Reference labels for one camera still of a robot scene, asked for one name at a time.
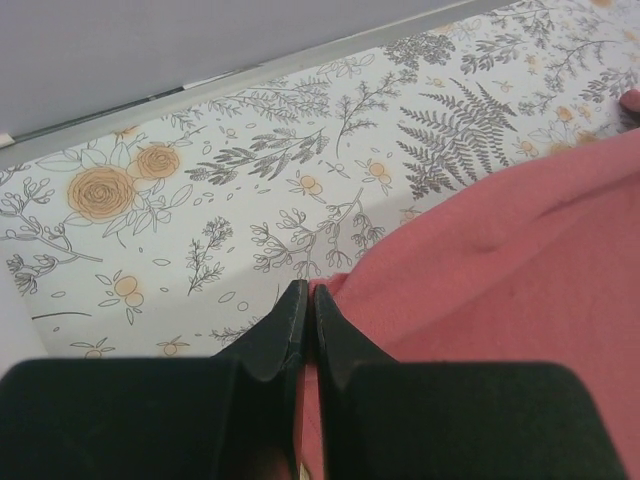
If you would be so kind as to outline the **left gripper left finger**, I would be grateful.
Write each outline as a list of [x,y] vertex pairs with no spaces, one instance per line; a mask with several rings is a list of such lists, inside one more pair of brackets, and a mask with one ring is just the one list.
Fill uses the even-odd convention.
[[295,479],[307,284],[211,357],[38,359],[1,382],[5,479]]

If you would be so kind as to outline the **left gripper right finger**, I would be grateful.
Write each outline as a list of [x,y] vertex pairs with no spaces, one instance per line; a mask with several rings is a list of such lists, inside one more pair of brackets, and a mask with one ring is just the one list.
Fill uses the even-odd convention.
[[314,292],[328,479],[621,479],[584,384],[549,362],[401,363]]

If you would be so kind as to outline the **salmon pink t shirt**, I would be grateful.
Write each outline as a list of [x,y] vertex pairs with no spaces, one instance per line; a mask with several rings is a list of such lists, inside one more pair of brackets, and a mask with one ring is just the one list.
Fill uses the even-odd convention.
[[639,475],[639,133],[494,173],[324,280],[396,359],[546,360]]

